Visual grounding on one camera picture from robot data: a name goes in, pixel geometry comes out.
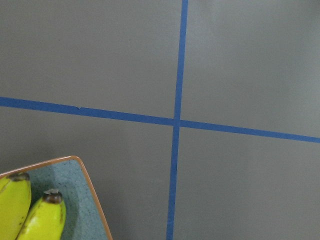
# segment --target speckled bowl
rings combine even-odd
[[[61,240],[113,240],[93,184],[82,160],[66,156],[0,174],[28,172],[31,205],[48,189],[59,189],[66,206]]]

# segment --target bunch of bananas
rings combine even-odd
[[[31,204],[26,172],[0,178],[0,240],[59,240],[66,221],[66,205],[57,189],[49,189]]]

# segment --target tape line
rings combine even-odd
[[[134,113],[125,113],[119,111],[109,111],[88,107],[77,107],[71,105],[62,105],[49,102],[41,101],[31,101],[23,100],[9,97],[0,97],[0,106],[10,107],[10,108],[19,108],[19,109],[28,109],[28,110],[38,110],[52,113],[61,113],[61,114],[70,114],[70,115],[79,115],[79,116],[88,116],[104,119],[116,119],[124,120],[131,122],[139,123],[148,123],[148,124],[160,124],[173,126],[174,120],[171,118],[158,117],[158,116],[149,116],[141,115]]]
[[[288,139],[288,140],[295,140],[295,141],[320,143],[319,137],[290,134],[290,133],[277,132],[277,131],[266,131],[266,130],[245,128],[245,127],[238,127],[238,126],[228,126],[228,125],[220,125],[220,124],[213,124],[213,123],[197,122],[197,121],[181,120],[180,126],[184,128],[192,128],[192,129],[203,129],[203,130],[211,130],[211,131],[218,131],[218,132],[225,132],[225,133],[245,134],[245,135],[261,136],[261,137],[276,138],[276,139]]]
[[[187,16],[188,16],[188,0],[182,0],[179,52],[178,52],[178,64],[177,64],[177,73],[176,73],[176,86],[175,86],[174,118],[173,118],[174,125],[173,125],[173,131],[172,131],[166,240],[173,240],[174,238],[176,190],[177,190],[177,167],[178,167],[178,152],[179,152],[179,132],[180,132],[180,117],[181,117],[181,104],[182,104],[182,87],[183,87],[184,67],[185,67]]]

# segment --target bowl rim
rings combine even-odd
[[[41,162],[37,162],[31,165],[27,165],[27,166],[23,166],[14,170],[10,170],[4,173],[0,173],[0,178],[5,177],[7,175],[13,174],[13,173],[18,173],[18,172],[27,172],[30,170],[34,170],[34,169],[39,169],[39,168],[43,168],[49,165],[53,165],[53,164],[57,164],[57,163],[61,163],[61,162],[66,162],[66,161],[70,161],[70,160],[76,160],[78,162],[78,164],[80,165],[80,168],[82,170],[82,173],[84,175],[84,178],[86,180],[86,183],[89,186],[90,192],[92,194],[95,206],[99,212],[103,227],[105,229],[105,233],[107,235],[108,240],[113,240],[110,229],[109,229],[109,225],[107,223],[107,219],[106,216],[103,212],[103,209],[101,207],[101,204],[99,202],[97,193],[95,191],[94,185],[91,182],[91,179],[89,177],[88,171],[85,167],[85,164],[83,163],[83,161],[80,159],[80,157],[75,156],[75,155],[70,155],[70,156],[63,156],[63,157],[57,157],[57,158],[53,158],[50,160],[46,160],[46,161],[41,161]]]

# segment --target blue painter's tape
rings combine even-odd
[[[234,133],[234,134],[245,134],[245,135],[261,136],[261,137],[276,138],[276,139],[288,139],[288,140],[295,140],[295,141],[320,143],[319,137],[304,136],[304,135],[290,134],[290,133],[277,132],[277,131],[266,131],[266,130],[237,127],[237,126],[220,125],[220,124],[205,123],[205,122],[197,122],[197,121],[181,120],[180,126],[184,128],[192,128],[192,129],[203,129],[203,130],[211,130],[211,131]]]
[[[179,125],[173,126],[172,148],[171,148],[171,168],[169,184],[169,202],[168,217],[166,224],[166,239],[172,240],[174,236],[176,191],[177,191],[177,168],[178,168],[178,150],[179,150]]]
[[[182,87],[185,67],[186,34],[187,34],[188,0],[182,0],[179,53],[176,73],[175,101],[174,101],[174,125],[172,131],[171,168],[169,184],[168,216],[166,224],[166,240],[173,240],[175,226],[177,167],[179,151],[179,132],[182,105]]]
[[[0,106],[38,110],[52,113],[71,114],[104,119],[116,119],[139,123],[160,124],[173,126],[174,120],[171,118],[148,116],[141,114],[125,113],[119,111],[109,111],[87,107],[77,107],[70,105],[55,104],[41,101],[22,100],[9,97],[0,97]]]

